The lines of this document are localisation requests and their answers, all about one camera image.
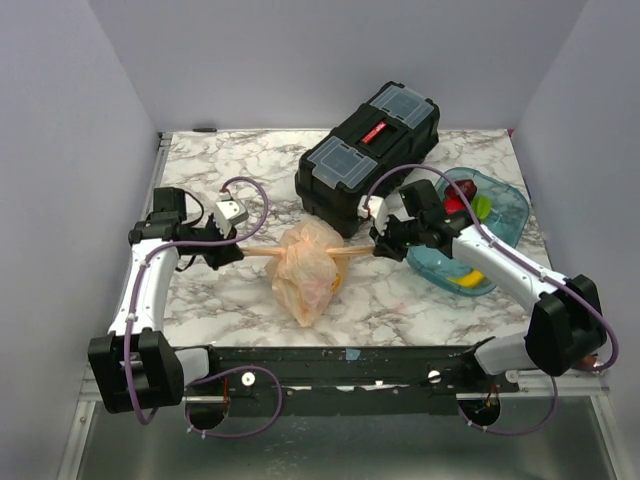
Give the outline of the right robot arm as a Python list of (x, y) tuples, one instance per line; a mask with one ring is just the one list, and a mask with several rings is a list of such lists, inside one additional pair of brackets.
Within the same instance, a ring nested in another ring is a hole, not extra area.
[(481, 272), (530, 316), (525, 332), (474, 347), (472, 360), (459, 370), (467, 389), (483, 391), (509, 370), (557, 377), (581, 367), (605, 344), (598, 292), (589, 278), (568, 278), (528, 259), (478, 223), (468, 204), (447, 212), (428, 180), (403, 187), (400, 196), (409, 216), (405, 221), (390, 214), (382, 197), (368, 194), (360, 200), (359, 216), (373, 223), (375, 256), (402, 261), (414, 246), (438, 250)]

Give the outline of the red fake apple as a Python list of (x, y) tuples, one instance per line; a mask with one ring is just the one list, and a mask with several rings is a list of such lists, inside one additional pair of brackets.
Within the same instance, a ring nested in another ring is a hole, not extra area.
[(466, 210), (465, 204), (458, 197), (447, 198), (443, 202), (443, 205), (448, 215), (453, 215), (454, 213)]

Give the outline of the peach plastic bag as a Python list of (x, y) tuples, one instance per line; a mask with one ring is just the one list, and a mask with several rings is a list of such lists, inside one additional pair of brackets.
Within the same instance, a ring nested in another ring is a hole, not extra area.
[(312, 326), (344, 284), (352, 259), (372, 245), (347, 246), (326, 222), (308, 219), (286, 230), (275, 247), (243, 247), (246, 257), (267, 257), (265, 271), (276, 302), (302, 327)]

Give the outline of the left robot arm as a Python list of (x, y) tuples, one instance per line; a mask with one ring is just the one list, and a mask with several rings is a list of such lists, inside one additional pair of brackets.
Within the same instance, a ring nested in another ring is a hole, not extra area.
[(191, 386), (214, 393), (222, 380), (209, 347), (173, 347), (164, 335), (169, 286), (181, 258), (202, 258), (212, 269), (240, 261), (236, 227), (248, 218), (244, 204), (220, 195), (204, 226), (187, 219), (189, 193), (153, 192), (152, 208), (128, 234), (131, 270), (124, 297), (106, 335), (94, 338), (88, 359), (106, 410), (158, 409), (181, 402)]

